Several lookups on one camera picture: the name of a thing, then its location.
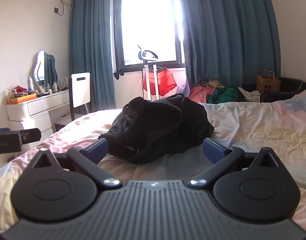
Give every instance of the brown paper shopping bag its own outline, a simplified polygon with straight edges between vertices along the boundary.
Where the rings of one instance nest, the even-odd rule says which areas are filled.
[[[275,73],[273,71],[270,71],[269,74],[266,76],[264,69],[264,75],[257,76],[256,90],[261,94],[269,92],[279,92],[280,85],[281,81],[277,77],[275,77]]]

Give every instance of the orange box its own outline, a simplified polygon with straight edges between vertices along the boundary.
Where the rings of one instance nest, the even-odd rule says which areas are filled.
[[[27,95],[27,96],[20,97],[20,98],[11,98],[11,101],[7,102],[6,104],[7,105],[15,105],[15,104],[19,104],[19,103],[22,103],[22,102],[30,101],[30,100],[35,99],[35,98],[36,98],[35,94]]]

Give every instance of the silver screw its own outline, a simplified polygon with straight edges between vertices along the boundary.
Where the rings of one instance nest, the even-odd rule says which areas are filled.
[[[118,184],[120,184],[120,180],[116,179],[116,178],[109,178],[109,179],[105,179],[103,181],[104,185],[108,186],[108,187],[115,187]]]
[[[205,179],[192,179],[190,181],[191,185],[193,186],[204,186],[206,184],[206,180]]]

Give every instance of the bag handle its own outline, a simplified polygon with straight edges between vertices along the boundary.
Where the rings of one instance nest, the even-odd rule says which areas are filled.
[[[274,71],[269,71],[269,75],[268,75],[268,78],[270,79],[270,73],[273,73],[273,80],[275,80],[275,72]]]

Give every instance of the bed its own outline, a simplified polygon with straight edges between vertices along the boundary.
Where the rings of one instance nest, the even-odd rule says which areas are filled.
[[[215,127],[212,138],[226,147],[238,146],[248,152],[271,147],[301,187],[301,202],[293,217],[306,230],[306,90],[290,100],[274,103],[202,104]],[[120,109],[85,115],[51,135],[35,149],[0,169],[0,232],[17,221],[10,192],[22,171],[41,147],[64,153],[72,147],[84,148],[108,131]],[[197,146],[184,153],[164,156],[152,163],[135,165],[107,155],[99,166],[120,178],[183,179],[204,171],[212,164]]]

